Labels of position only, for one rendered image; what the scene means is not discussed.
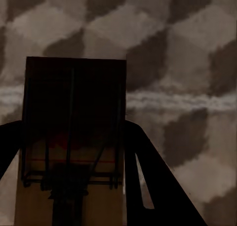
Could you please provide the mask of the mousetrap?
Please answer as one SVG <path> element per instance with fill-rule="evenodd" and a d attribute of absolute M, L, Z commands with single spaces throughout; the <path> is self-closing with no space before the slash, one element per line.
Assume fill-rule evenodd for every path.
<path fill-rule="evenodd" d="M 14 226 L 122 226 L 126 62 L 27 56 Z"/>

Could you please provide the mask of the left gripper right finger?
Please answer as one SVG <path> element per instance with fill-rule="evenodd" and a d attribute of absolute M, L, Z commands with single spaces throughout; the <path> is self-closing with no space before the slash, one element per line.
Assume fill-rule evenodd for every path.
<path fill-rule="evenodd" d="M 143 206 L 137 154 L 155 209 Z M 143 129 L 124 121 L 127 226 L 207 226 Z"/>

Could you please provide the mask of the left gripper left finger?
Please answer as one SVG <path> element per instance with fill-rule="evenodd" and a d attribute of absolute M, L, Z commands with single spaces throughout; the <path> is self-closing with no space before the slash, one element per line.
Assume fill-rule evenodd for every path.
<path fill-rule="evenodd" d="M 0 179 L 20 148 L 22 121 L 0 126 Z"/>

